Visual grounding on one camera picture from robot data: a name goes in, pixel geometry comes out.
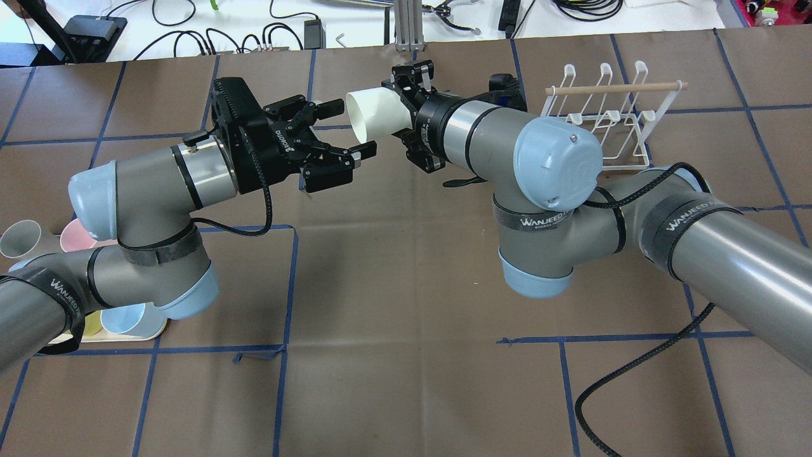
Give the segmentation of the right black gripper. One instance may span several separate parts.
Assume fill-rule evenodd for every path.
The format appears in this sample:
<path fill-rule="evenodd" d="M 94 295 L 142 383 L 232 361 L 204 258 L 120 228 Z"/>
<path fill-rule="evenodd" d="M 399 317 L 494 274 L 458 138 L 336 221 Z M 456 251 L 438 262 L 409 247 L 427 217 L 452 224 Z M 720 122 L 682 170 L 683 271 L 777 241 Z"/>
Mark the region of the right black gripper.
<path fill-rule="evenodd" d="M 432 61 L 409 61 L 395 65 L 382 87 L 397 94 L 407 108 L 410 122 L 393 133 L 407 149 L 407 159 L 425 173 L 445 167 L 441 136 L 445 122 L 457 104 L 457 95 L 439 91 L 432 84 L 435 65 Z"/>

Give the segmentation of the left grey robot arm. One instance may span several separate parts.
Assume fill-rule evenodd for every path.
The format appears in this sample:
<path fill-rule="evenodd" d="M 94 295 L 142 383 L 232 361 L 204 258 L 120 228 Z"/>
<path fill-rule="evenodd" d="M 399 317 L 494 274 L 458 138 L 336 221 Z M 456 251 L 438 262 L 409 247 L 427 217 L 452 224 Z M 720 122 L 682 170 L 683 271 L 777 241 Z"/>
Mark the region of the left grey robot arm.
<path fill-rule="evenodd" d="M 304 190 L 349 184 L 376 142 L 333 147 L 313 132 L 341 115 L 342 99 L 311 102 L 303 95 L 261 106 L 246 81 L 217 78 L 211 89 L 213 127 L 180 144 L 108 162 L 69 181 L 74 212 L 96 240 L 114 245 L 49 253 L 3 273 L 2 372 L 36 353 L 63 355 L 79 348 L 87 315 L 149 303 L 168 319 L 186 319 L 219 295 L 214 264 L 198 228 L 216 222 L 192 212 L 262 190 L 272 227 L 270 185 L 300 174 Z"/>

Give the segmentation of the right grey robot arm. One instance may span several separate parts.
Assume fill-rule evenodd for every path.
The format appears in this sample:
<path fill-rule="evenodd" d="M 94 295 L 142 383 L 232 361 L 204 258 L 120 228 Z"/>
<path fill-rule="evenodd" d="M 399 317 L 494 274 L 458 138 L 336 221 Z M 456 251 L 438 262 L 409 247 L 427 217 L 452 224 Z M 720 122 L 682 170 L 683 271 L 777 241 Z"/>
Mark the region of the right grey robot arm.
<path fill-rule="evenodd" d="M 716 199 L 688 164 L 598 185 L 603 151 L 586 129 L 528 113 L 516 78 L 489 91 L 438 91 L 430 60 L 396 65 L 386 110 L 414 164 L 453 164 L 494 186 L 508 286 L 530 298 L 564 292 L 574 268 L 629 247 L 687 284 L 805 371 L 811 364 L 810 249 Z"/>

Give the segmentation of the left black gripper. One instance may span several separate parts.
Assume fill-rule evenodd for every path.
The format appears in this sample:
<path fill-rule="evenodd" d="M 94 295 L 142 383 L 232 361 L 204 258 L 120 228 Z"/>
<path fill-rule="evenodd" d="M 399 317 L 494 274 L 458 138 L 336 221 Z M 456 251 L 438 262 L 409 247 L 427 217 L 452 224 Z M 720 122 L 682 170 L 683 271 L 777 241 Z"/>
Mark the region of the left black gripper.
<path fill-rule="evenodd" d="M 301 173 L 306 193 L 350 184 L 353 171 L 377 154 L 375 141 L 348 149 L 315 141 L 305 143 L 306 156 L 302 165 L 298 163 L 301 154 L 284 138 L 285 130 L 301 131 L 341 115 L 345 111 L 341 98 L 313 102 L 304 95 L 294 95 L 262 107 L 243 78 L 224 76 L 215 80 L 211 99 L 215 134 L 231 157 L 240 194 L 260 190 L 258 171 L 267 185 Z"/>

